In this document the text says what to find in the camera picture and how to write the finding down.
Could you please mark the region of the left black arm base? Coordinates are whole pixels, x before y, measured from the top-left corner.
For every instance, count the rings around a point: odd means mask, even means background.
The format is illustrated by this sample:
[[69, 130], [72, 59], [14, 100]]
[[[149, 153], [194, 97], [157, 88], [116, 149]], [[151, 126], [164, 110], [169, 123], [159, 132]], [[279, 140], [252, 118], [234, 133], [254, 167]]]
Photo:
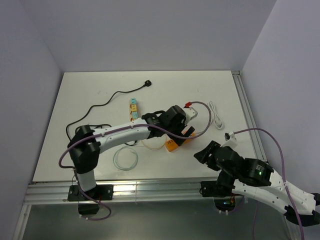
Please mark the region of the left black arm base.
[[[111, 201], [114, 193], [114, 186], [112, 184], [97, 184], [93, 189], [84, 192], [87, 196], [95, 201]], [[96, 215], [100, 210], [100, 205], [95, 201], [93, 203], [80, 203], [89, 201], [80, 190], [78, 185], [71, 185], [67, 196], [68, 202], [78, 202], [78, 213], [80, 215], [89, 217]]]

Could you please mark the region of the aluminium right side rail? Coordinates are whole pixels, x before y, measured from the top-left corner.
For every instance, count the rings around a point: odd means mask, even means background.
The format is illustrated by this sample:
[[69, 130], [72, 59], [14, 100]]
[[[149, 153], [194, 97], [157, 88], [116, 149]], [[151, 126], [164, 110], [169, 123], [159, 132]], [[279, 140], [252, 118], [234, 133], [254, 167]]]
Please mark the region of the aluminium right side rail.
[[[244, 85], [241, 79], [241, 72], [240, 71], [232, 71], [231, 72], [233, 81], [240, 99], [241, 107], [244, 113], [244, 118], [248, 128], [256, 128], [257, 125], [254, 120], [254, 116], [244, 89]], [[251, 138], [251, 142], [253, 145], [253, 149], [255, 155], [260, 160], [266, 160], [266, 154], [262, 145], [262, 141], [257, 130], [251, 130], [248, 132]]]

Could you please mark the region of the beige red power strip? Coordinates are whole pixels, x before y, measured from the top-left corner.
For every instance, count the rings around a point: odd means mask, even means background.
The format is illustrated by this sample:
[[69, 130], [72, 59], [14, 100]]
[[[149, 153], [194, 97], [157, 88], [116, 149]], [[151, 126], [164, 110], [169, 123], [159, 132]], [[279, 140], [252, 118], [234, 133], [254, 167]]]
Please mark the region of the beige red power strip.
[[138, 108], [138, 101], [136, 98], [131, 98], [129, 100], [129, 118], [130, 121], [133, 122], [140, 117], [139, 115], [139, 108]]

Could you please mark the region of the orange power strip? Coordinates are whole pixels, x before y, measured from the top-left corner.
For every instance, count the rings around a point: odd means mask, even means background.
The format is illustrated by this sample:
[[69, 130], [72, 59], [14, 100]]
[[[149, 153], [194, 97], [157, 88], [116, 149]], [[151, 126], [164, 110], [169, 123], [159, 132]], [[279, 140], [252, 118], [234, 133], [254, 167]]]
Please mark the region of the orange power strip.
[[[196, 135], [196, 132], [194, 131], [192, 134], [191, 134], [191, 137], [194, 137]], [[185, 145], [185, 144], [187, 144], [187, 143], [189, 143], [189, 142], [191, 142], [192, 141], [192, 139], [187, 139], [187, 140], [185, 140], [183, 143], [182, 143], [182, 145]], [[172, 139], [169, 139], [169, 140], [167, 140], [166, 142], [165, 142], [165, 148], [167, 149], [167, 151], [168, 152], [174, 152], [175, 150], [177, 150], [179, 147], [181, 147], [181, 146], [178, 146], [178, 144], [174, 141], [174, 140], [172, 140]]]

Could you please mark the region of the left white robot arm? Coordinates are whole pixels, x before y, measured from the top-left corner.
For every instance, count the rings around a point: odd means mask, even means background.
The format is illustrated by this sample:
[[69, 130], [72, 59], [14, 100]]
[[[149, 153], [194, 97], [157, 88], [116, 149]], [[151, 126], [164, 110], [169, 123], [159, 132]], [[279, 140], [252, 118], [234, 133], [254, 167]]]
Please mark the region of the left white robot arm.
[[181, 145], [194, 132], [193, 127], [185, 133], [183, 130], [197, 115], [198, 112], [192, 107], [174, 105], [166, 111], [146, 113], [119, 126], [99, 129], [81, 126], [67, 146], [80, 185], [79, 194], [86, 200], [96, 197], [98, 188], [94, 169], [101, 153], [128, 142], [159, 138], [164, 134]]

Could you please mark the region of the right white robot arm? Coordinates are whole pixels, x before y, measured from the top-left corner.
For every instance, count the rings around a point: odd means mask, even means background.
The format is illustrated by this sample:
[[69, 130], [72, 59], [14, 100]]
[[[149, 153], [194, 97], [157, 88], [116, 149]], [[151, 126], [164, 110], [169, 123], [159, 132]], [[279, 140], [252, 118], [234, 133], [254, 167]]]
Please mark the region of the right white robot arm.
[[320, 214], [316, 211], [320, 195], [285, 182], [266, 162], [244, 158], [230, 146], [215, 141], [195, 153], [194, 158], [219, 173], [217, 180], [201, 182], [203, 197], [242, 195], [273, 207], [293, 224], [310, 227], [320, 223]]

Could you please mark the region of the aluminium front rail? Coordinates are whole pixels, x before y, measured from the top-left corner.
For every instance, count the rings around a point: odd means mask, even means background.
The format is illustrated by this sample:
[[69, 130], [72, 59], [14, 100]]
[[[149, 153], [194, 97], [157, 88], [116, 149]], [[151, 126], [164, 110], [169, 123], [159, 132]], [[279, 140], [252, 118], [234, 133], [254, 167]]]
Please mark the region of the aluminium front rail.
[[[215, 177], [159, 178], [97, 181], [98, 185], [113, 185], [110, 203], [204, 200], [200, 194], [202, 181]], [[71, 204], [67, 200], [71, 181], [37, 182], [27, 187], [24, 206]]]

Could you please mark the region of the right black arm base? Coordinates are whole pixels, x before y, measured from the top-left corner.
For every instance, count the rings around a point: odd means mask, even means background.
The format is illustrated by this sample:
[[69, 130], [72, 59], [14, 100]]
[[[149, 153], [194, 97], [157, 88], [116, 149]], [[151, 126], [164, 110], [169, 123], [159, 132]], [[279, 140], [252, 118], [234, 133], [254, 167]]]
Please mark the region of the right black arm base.
[[235, 194], [232, 193], [234, 182], [234, 177], [221, 171], [217, 180], [201, 181], [199, 193], [204, 198], [213, 198], [218, 211], [227, 213], [236, 208]]

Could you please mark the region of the light teal charger with cable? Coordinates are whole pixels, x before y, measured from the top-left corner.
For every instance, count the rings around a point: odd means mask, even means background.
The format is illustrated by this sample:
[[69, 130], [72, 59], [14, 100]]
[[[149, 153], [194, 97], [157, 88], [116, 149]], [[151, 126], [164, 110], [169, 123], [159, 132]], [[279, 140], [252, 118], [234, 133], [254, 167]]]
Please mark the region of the light teal charger with cable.
[[139, 118], [139, 114], [138, 114], [136, 111], [132, 111], [132, 112], [131, 112], [131, 117], [132, 117], [133, 119], [138, 119], [138, 118]]

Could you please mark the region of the aluminium rail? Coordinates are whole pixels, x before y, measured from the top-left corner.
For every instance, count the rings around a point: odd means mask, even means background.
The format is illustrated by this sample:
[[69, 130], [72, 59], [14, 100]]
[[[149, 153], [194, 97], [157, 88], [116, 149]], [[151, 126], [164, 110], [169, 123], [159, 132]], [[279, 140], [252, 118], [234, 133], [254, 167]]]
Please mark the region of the aluminium rail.
[[[159, 178], [97, 181], [98, 185], [113, 185], [110, 203], [204, 200], [200, 194], [202, 181], [215, 177]], [[71, 181], [37, 182], [27, 187], [24, 206], [71, 204], [67, 200]]]
[[[254, 120], [254, 116], [244, 89], [244, 85], [241, 79], [241, 72], [240, 71], [232, 71], [231, 72], [233, 81], [240, 99], [241, 107], [244, 113], [244, 118], [248, 128], [256, 128], [257, 125]], [[248, 132], [251, 138], [251, 142], [253, 145], [253, 149], [255, 155], [260, 160], [266, 160], [266, 154], [262, 145], [262, 141], [257, 130], [251, 130]]]

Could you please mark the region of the teal two-tone charger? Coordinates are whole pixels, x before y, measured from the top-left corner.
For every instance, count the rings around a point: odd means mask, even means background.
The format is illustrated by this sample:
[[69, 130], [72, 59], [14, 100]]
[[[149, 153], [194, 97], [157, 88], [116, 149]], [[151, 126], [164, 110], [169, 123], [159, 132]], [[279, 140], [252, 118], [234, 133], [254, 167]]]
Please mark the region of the teal two-tone charger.
[[136, 105], [137, 104], [137, 100], [135, 98], [131, 98], [130, 99], [130, 104], [131, 105]]

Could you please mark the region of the yellow two-tone charger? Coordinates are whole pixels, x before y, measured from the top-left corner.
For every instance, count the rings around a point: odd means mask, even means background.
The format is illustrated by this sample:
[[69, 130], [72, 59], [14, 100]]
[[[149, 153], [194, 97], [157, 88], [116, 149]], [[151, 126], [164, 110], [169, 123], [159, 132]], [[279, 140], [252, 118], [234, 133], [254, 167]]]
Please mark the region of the yellow two-tone charger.
[[130, 105], [130, 111], [131, 112], [137, 112], [138, 111], [137, 105], [136, 104], [135, 105], [131, 104]]

